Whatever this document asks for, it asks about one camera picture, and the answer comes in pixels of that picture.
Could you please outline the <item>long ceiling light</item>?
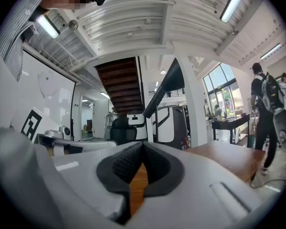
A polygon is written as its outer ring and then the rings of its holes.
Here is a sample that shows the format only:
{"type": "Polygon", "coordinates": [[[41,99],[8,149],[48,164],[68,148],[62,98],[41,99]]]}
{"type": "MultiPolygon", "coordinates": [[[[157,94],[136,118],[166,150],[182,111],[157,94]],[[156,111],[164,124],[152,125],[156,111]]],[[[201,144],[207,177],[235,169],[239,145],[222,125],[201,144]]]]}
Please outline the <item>long ceiling light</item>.
{"type": "Polygon", "coordinates": [[[221,16],[220,20],[224,23],[228,23],[229,19],[231,18],[232,14],[234,13],[235,9],[237,8],[239,2],[241,0],[228,0],[221,16]]]}
{"type": "Polygon", "coordinates": [[[262,55],[260,57],[260,60],[265,60],[266,58],[268,58],[269,56],[271,56],[272,54],[274,54],[276,51],[278,51],[280,48],[282,47],[281,43],[278,43],[275,47],[273,47],[271,50],[269,50],[267,53],[265,53],[264,55],[262,55]]]}
{"type": "Polygon", "coordinates": [[[56,39],[60,35],[60,31],[48,18],[47,15],[42,15],[37,19],[37,23],[53,38],[56,39]]]}

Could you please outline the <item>black table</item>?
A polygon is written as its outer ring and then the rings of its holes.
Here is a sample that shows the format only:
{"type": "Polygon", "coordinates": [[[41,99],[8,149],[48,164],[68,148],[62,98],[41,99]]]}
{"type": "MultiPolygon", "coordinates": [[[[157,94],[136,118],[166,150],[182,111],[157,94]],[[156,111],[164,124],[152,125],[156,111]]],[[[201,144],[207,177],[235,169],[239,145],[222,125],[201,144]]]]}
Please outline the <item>black table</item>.
{"type": "Polygon", "coordinates": [[[249,147],[249,136],[250,136],[250,115],[243,115],[241,117],[234,117],[225,119],[224,121],[215,121],[212,122],[212,130],[213,130],[213,140],[217,140],[216,130],[228,130],[230,131],[230,144],[233,144],[233,133],[236,131],[238,127],[247,123],[247,147],[249,147]]]}

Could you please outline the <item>large glass window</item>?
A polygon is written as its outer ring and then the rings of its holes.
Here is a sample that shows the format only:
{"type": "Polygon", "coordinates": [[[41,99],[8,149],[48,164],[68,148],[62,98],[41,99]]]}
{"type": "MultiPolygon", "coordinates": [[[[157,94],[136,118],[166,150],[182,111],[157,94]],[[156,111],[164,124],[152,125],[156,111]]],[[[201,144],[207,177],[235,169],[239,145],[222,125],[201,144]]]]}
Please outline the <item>large glass window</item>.
{"type": "Polygon", "coordinates": [[[231,66],[221,63],[203,78],[212,114],[222,110],[222,117],[239,117],[244,104],[231,66]]]}

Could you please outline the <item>black office chair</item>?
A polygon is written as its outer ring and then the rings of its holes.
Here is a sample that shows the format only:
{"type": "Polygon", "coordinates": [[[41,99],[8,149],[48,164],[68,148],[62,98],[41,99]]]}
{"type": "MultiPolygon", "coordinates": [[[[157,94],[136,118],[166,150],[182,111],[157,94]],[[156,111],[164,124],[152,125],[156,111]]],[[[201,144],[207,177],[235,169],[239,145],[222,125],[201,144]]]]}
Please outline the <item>black office chair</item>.
{"type": "Polygon", "coordinates": [[[110,129],[110,140],[115,141],[117,145],[123,145],[136,140],[137,129],[130,126],[129,118],[120,116],[115,119],[110,129]]]}

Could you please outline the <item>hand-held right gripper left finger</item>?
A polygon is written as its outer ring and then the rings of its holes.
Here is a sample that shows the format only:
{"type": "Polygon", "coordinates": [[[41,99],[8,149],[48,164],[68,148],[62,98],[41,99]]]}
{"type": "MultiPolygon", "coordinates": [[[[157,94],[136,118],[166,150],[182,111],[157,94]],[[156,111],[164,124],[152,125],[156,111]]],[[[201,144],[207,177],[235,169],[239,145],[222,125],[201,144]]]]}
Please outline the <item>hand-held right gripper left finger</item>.
{"type": "Polygon", "coordinates": [[[125,224],[131,217],[130,183],[140,168],[142,142],[53,157],[68,185],[104,217],[125,224]]]}

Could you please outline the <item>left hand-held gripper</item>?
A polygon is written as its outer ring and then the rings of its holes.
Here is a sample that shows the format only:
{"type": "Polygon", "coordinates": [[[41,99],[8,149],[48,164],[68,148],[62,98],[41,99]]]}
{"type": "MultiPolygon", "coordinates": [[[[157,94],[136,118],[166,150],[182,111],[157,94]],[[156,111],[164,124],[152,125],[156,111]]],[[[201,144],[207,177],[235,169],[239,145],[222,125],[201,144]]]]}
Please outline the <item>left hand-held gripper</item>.
{"type": "MultiPolygon", "coordinates": [[[[18,132],[27,136],[32,143],[37,135],[45,135],[54,139],[71,140],[71,129],[59,125],[37,108],[19,110],[11,121],[11,126],[18,132]]],[[[117,146],[115,141],[82,142],[82,152],[98,151],[117,146]]]]}

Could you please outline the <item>grey office chair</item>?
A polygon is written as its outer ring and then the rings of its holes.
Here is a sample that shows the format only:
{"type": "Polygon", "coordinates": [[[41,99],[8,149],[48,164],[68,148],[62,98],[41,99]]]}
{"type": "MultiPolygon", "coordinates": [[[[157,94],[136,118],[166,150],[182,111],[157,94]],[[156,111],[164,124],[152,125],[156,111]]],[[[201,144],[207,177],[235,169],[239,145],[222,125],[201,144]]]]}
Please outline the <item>grey office chair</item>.
{"type": "Polygon", "coordinates": [[[286,109],[277,108],[275,110],[273,123],[281,147],[286,148],[286,109]]]}

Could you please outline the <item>white board panel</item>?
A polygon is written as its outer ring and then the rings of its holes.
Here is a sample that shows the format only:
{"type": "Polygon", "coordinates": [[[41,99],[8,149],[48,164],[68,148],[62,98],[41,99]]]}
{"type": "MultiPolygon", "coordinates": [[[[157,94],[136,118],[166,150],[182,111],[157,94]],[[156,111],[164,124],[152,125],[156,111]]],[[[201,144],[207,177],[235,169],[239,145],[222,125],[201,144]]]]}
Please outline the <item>white board panel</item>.
{"type": "Polygon", "coordinates": [[[35,107],[55,123],[71,127],[74,81],[24,52],[19,87],[20,110],[35,107]]]}

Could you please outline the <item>person's striped shirt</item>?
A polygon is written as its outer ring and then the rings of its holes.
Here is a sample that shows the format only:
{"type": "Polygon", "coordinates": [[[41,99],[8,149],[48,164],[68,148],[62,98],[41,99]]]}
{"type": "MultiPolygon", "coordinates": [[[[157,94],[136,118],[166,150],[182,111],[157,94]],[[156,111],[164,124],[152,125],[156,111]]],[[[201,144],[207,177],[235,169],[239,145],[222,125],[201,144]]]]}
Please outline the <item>person's striped shirt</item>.
{"type": "Polygon", "coordinates": [[[37,35],[31,16],[42,0],[17,0],[0,26],[0,67],[16,82],[22,74],[23,42],[37,35]]]}

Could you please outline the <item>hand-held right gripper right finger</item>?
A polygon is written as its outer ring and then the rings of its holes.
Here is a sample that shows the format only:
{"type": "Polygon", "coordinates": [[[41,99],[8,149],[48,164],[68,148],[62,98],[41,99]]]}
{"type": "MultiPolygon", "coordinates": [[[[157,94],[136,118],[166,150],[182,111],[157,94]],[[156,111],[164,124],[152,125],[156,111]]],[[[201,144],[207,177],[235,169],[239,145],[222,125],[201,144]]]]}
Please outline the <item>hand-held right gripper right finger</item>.
{"type": "Polygon", "coordinates": [[[169,194],[144,199],[130,219],[132,229],[227,229],[262,204],[246,183],[215,161],[157,143],[147,146],[176,158],[184,173],[169,194]]]}

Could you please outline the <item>brown wooden staircase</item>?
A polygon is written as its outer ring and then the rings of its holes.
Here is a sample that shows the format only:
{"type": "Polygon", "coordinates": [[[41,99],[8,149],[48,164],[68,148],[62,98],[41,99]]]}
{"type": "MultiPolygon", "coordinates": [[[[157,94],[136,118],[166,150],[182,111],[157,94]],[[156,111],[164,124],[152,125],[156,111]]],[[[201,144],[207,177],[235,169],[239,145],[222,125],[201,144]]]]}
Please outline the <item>brown wooden staircase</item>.
{"type": "Polygon", "coordinates": [[[96,66],[99,78],[119,114],[143,110],[136,59],[125,58],[96,66]]]}

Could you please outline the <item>white pillar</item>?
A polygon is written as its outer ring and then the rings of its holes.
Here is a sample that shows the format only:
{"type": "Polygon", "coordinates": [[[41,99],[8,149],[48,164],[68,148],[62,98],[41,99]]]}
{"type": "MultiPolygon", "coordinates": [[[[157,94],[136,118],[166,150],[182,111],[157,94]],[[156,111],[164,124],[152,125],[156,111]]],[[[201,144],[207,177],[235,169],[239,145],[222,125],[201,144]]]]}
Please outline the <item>white pillar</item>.
{"type": "Polygon", "coordinates": [[[184,91],[191,129],[191,147],[197,147],[207,143],[203,92],[188,56],[176,44],[174,45],[174,55],[179,62],[184,78],[184,91]]]}

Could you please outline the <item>small white robot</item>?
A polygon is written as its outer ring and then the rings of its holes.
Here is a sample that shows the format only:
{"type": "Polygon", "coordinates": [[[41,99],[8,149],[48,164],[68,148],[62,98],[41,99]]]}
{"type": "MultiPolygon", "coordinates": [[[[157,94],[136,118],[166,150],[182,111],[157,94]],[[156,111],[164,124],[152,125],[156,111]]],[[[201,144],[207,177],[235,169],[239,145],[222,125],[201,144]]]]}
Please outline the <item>small white robot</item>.
{"type": "Polygon", "coordinates": [[[135,127],[137,130],[136,140],[147,139],[147,128],[145,117],[140,110],[132,110],[127,113],[128,123],[130,127],[135,127]]]}

